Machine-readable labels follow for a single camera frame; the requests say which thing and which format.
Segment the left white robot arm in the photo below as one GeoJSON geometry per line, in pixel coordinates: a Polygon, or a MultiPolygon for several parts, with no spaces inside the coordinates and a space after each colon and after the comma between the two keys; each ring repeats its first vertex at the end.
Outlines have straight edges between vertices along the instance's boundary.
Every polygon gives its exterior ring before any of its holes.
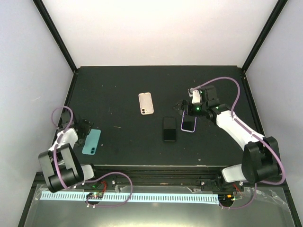
{"type": "Polygon", "coordinates": [[[62,107],[61,123],[57,125],[57,135],[52,146],[38,156],[47,188],[55,193],[68,190],[78,184],[96,189],[102,178],[96,174],[92,164],[82,166],[73,150],[84,147],[92,132],[93,124],[83,118],[77,118],[73,110],[62,107]]]}

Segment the beige phone case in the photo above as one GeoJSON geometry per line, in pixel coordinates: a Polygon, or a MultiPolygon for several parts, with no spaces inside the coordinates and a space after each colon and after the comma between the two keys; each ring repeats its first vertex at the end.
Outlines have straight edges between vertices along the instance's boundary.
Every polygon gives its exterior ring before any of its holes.
{"type": "Polygon", "coordinates": [[[154,113],[152,96],[150,92],[140,93],[138,95],[140,112],[142,115],[150,115],[154,113]]]}

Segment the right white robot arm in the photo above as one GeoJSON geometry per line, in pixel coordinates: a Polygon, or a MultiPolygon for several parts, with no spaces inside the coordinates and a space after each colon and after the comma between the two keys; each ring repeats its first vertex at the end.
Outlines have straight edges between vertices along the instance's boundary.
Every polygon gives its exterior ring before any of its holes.
{"type": "Polygon", "coordinates": [[[242,162],[224,168],[215,179],[216,187],[225,191],[233,182],[268,183],[271,177],[285,181],[285,170],[278,156],[278,142],[250,128],[226,104],[221,104],[214,86],[193,88],[188,91],[190,101],[180,100],[174,108],[182,116],[203,116],[228,133],[243,150],[242,162]]]}

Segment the black phone case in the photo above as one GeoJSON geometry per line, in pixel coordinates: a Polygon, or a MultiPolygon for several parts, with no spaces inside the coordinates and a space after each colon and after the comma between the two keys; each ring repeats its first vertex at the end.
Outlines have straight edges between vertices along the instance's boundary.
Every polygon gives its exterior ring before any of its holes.
{"type": "Polygon", "coordinates": [[[174,117],[164,117],[162,121],[163,140],[175,142],[177,139],[177,123],[174,117]]]}

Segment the teal phone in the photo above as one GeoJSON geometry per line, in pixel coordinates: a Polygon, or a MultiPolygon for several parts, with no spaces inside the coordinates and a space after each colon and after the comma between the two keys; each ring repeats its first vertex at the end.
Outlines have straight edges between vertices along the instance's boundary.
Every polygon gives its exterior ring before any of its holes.
{"type": "Polygon", "coordinates": [[[90,133],[86,137],[85,144],[82,149],[82,154],[95,155],[100,136],[101,136],[101,130],[91,129],[90,133]]]}

